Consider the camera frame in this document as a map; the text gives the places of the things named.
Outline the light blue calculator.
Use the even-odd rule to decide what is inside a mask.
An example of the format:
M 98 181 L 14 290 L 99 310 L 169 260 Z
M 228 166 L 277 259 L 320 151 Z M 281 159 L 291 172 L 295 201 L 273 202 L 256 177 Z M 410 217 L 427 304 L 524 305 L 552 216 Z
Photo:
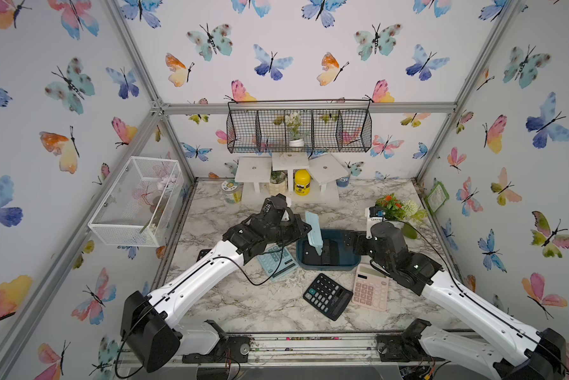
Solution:
M 289 250 L 278 245 L 272 246 L 265 253 L 257 256 L 257 260 L 272 282 L 282 280 L 295 272 L 299 267 Z
M 307 234 L 307 240 L 310 246 L 314 247 L 317 255 L 322 256 L 324 247 L 322 239 L 322 231 L 319 224 L 319 216 L 312 212 L 305 212 L 305 221 L 311 226 L 310 232 Z

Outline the teal plastic storage box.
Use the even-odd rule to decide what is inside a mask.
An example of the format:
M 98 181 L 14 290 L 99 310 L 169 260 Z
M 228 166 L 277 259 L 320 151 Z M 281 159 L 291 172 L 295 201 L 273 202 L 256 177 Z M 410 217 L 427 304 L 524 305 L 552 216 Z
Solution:
M 310 271 L 352 271 L 361 262 L 354 252 L 358 234 L 348 230 L 321 230 L 322 253 L 305 237 L 296 243 L 296 259 L 302 269 Z

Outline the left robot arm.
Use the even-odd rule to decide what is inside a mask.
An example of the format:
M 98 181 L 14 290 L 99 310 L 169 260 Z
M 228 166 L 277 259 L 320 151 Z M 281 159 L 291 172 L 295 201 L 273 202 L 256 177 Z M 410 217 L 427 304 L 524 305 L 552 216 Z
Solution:
M 286 196 L 265 199 L 257 214 L 231 226 L 209 252 L 175 280 L 143 295 L 136 291 L 124 302 L 121 347 L 129 348 L 142 370 L 164 367 L 182 347 L 208 354 L 224 334 L 211 322 L 197 328 L 181 325 L 187 311 L 221 280 L 265 253 L 268 245 L 284 249 L 312 230 L 292 211 Z

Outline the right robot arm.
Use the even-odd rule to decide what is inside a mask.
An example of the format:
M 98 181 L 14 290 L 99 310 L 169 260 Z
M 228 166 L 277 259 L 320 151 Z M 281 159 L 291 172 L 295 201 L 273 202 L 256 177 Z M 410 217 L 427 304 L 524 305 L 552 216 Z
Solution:
M 345 235 L 354 253 L 368 256 L 378 272 L 449 311 L 481 340 L 455 335 L 417 318 L 402 334 L 408 352 L 448 360 L 490 379 L 564 379 L 566 340 L 553 329 L 538 331 L 474 294 L 442 264 L 409 250 L 389 222 Z

